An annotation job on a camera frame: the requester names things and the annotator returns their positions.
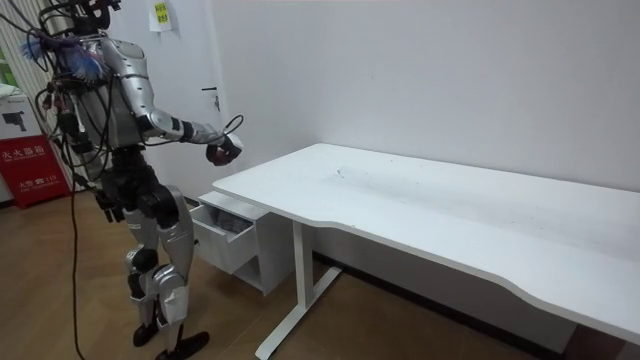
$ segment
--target red banner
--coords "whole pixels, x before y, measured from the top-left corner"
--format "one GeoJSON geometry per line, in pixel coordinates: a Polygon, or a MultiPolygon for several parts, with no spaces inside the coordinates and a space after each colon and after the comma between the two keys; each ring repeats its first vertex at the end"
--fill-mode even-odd
{"type": "Polygon", "coordinates": [[[0,173],[20,208],[69,194],[45,136],[1,140],[0,173]]]}

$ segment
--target humanoid robot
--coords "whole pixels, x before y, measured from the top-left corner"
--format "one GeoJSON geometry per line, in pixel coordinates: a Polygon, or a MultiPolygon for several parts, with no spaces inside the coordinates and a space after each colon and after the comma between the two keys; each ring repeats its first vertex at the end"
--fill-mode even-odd
{"type": "Polygon", "coordinates": [[[58,144],[63,152],[66,148],[67,162],[70,147],[109,220],[126,220],[138,243],[126,255],[131,299],[140,317],[133,344],[145,345],[162,331],[165,350],[157,359],[186,359],[209,340],[206,332],[182,337],[193,223],[180,191],[159,183],[142,151],[147,139],[155,137],[203,144],[207,159],[221,166],[240,154],[242,144],[229,132],[179,120],[155,107],[143,50],[102,32],[109,26],[110,9],[119,10],[119,2],[61,1],[42,10],[37,28],[23,17],[30,26],[23,52],[53,68],[44,107],[58,109],[58,144]],[[53,33],[47,17],[58,14],[69,27],[53,33]],[[111,155],[110,165],[103,161],[105,153],[111,155]],[[168,264],[159,264],[158,242],[169,255],[168,264]]]}

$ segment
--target drawer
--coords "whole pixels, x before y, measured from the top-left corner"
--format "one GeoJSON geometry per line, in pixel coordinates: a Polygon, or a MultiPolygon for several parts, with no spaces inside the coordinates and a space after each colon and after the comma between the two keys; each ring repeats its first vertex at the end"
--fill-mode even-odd
{"type": "Polygon", "coordinates": [[[195,252],[211,265],[233,274],[257,254],[255,224],[244,220],[246,224],[239,232],[224,230],[216,225],[220,211],[207,205],[191,210],[193,230],[198,240],[195,252]]]}

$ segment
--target robot knee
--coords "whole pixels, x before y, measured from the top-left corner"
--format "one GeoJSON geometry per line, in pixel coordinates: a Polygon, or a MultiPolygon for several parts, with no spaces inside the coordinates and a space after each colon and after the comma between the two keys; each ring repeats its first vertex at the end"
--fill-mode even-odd
{"type": "Polygon", "coordinates": [[[138,248],[127,254],[129,270],[146,273],[158,266],[158,252],[154,249],[138,248]]]}

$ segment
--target white door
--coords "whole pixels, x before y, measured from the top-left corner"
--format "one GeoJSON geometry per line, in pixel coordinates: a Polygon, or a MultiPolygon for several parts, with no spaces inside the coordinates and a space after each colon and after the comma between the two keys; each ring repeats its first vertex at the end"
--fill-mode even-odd
{"type": "MultiPolygon", "coordinates": [[[[156,106],[182,120],[221,128],[215,93],[202,91],[219,84],[207,2],[167,1],[173,30],[162,33],[149,31],[147,1],[123,1],[121,6],[112,13],[110,36],[144,49],[156,106]]],[[[214,168],[204,153],[205,146],[176,143],[149,148],[147,159],[163,184],[176,185],[195,199],[212,191],[211,183],[231,171],[214,168]]]]}

